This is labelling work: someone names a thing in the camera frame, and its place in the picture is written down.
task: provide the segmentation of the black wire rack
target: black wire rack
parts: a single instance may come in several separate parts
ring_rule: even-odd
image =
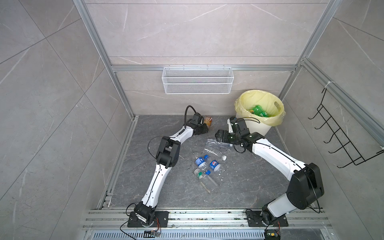
[[[349,137],[348,137],[348,136],[345,134],[345,132],[341,129],[340,125],[336,122],[336,120],[332,117],[332,115],[331,115],[331,114],[328,112],[328,110],[324,107],[324,105],[323,105],[323,100],[324,100],[325,93],[327,92],[327,89],[324,88],[323,91],[322,91],[321,93],[323,93],[323,92],[324,92],[324,94],[323,94],[323,98],[321,99],[321,103],[320,103],[320,105],[317,107],[317,113],[316,113],[312,118],[308,118],[308,119],[314,119],[314,118],[319,114],[319,115],[323,118],[323,120],[324,120],[325,122],[324,122],[319,128],[316,128],[316,127],[315,127],[315,129],[320,129],[320,128],[322,128],[325,124],[327,124],[328,127],[331,129],[331,131],[333,132],[333,134],[332,134],[331,138],[329,139],[329,141],[328,141],[328,142],[323,141],[324,143],[330,143],[333,137],[336,137],[336,138],[337,138],[337,140],[338,140],[338,142],[340,143],[341,147],[339,147],[337,150],[335,150],[335,151],[333,151],[333,152],[328,151],[329,153],[335,153],[335,152],[337,152],[337,151],[339,151],[339,150],[341,150],[341,149],[344,149],[344,151],[347,153],[347,155],[348,155],[349,159],[351,160],[351,162],[348,163],[348,164],[346,164],[346,165],[344,165],[344,166],[342,166],[342,167],[339,167],[339,166],[337,166],[337,167],[338,167],[338,168],[343,168],[343,167],[346,167],[346,166],[348,166],[348,165],[350,165],[350,164],[352,164],[352,163],[353,163],[355,166],[357,166],[357,165],[359,165],[359,164],[362,164],[362,163],[364,163],[364,162],[366,162],[366,161],[368,161],[368,160],[370,160],[370,159],[372,159],[372,158],[374,158],[374,157],[376,157],[376,156],[378,156],[378,155],[384,153],[384,149],[383,149],[383,150],[380,150],[379,152],[377,152],[374,156],[372,156],[372,157],[370,157],[370,158],[368,158],[368,159],[365,159],[365,158],[360,154],[359,150],[355,147],[355,145],[352,143],[352,141],[349,139]],[[325,110],[325,111],[328,113],[329,118],[326,119],[326,118],[323,116],[323,114],[320,112],[322,109]],[[337,129],[336,129],[336,130],[333,130],[333,129],[331,128],[331,126],[329,125],[329,122],[328,122],[329,120],[333,120],[333,121],[335,122],[335,124],[337,125]],[[339,137],[336,135],[336,133],[339,132],[339,131],[341,131],[342,134],[343,134],[343,135],[345,136],[345,138],[347,139],[346,143],[344,143],[344,144],[340,141]],[[346,146],[351,146],[351,145],[354,147],[354,149],[356,150],[356,152],[357,152],[357,154],[358,154],[358,155],[357,155],[357,158],[354,159],[354,160],[352,159],[351,155],[349,154],[348,150],[346,149]]]

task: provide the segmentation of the ventilation grate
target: ventilation grate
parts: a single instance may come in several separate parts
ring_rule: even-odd
[[[137,240],[202,240],[202,239],[226,239],[226,240],[245,240],[245,239],[264,239],[263,229],[253,230],[163,230],[161,236],[152,237],[144,230],[124,230]],[[95,230],[92,240],[128,240],[131,239],[119,230]]]

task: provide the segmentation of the blue bottle label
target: blue bottle label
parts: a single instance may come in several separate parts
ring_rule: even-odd
[[[215,169],[215,167],[218,165],[218,162],[216,161],[216,160],[213,160],[210,164],[209,164],[209,166],[212,168],[212,170],[214,170]]]
[[[204,162],[203,158],[202,157],[199,157],[198,159],[196,159],[195,163],[197,166],[200,166],[200,164],[202,164]]]

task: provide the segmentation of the green bottle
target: green bottle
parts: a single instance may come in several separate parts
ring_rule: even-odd
[[[256,105],[252,110],[253,114],[257,116],[269,118],[268,113],[266,113],[260,105]]]

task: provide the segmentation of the gray marble floor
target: gray marble floor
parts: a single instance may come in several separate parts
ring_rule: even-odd
[[[323,240],[320,229],[280,229],[281,240]]]
[[[199,184],[193,174],[197,166],[192,153],[202,151],[205,139],[214,137],[218,129],[228,129],[228,117],[213,116],[213,124],[207,134],[192,136],[183,143],[179,161],[169,173],[160,193],[158,207],[262,207],[286,191],[288,180],[271,164],[249,151],[240,154],[233,148],[225,152],[227,160],[221,163],[225,171],[220,176],[212,174],[212,178],[220,184],[219,191],[209,194]],[[155,159],[147,151],[148,141],[154,136],[174,134],[183,123],[183,116],[139,116],[112,195],[111,206],[124,207],[141,201],[156,165]],[[266,138],[283,150],[274,127]],[[151,142],[149,148],[152,154],[156,153],[159,142],[160,138]]]

